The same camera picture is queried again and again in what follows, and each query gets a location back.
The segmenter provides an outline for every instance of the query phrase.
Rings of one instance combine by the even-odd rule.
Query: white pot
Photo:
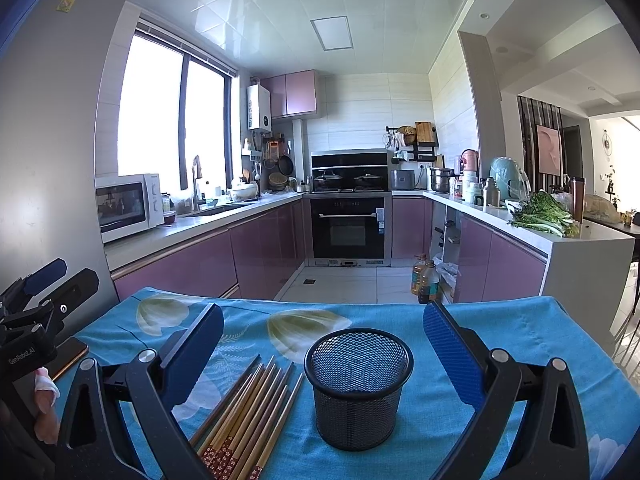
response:
[[[250,184],[236,184],[229,190],[231,200],[234,202],[242,202],[242,200],[250,200],[258,194],[258,186],[255,182]]]

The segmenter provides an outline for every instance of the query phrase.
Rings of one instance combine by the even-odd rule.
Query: mesh pen holder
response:
[[[409,347],[382,330],[348,328],[320,338],[305,356],[320,436],[346,451],[382,444],[413,370]]]

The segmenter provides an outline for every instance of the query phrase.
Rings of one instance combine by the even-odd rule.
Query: faucet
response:
[[[198,186],[196,185],[196,181],[199,178],[202,178],[202,167],[200,166],[200,156],[196,155],[193,159],[193,164],[191,165],[191,176],[193,177],[193,210],[200,211],[200,206],[207,203],[206,200],[201,199],[198,196]]]

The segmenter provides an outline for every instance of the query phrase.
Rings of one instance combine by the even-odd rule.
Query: wooden cutting board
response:
[[[434,129],[432,123],[415,123],[415,133],[418,137],[418,142],[436,142]]]

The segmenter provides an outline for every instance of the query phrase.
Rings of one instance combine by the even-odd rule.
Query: window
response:
[[[122,84],[118,174],[159,173],[172,195],[230,185],[230,77],[190,54],[136,33]]]

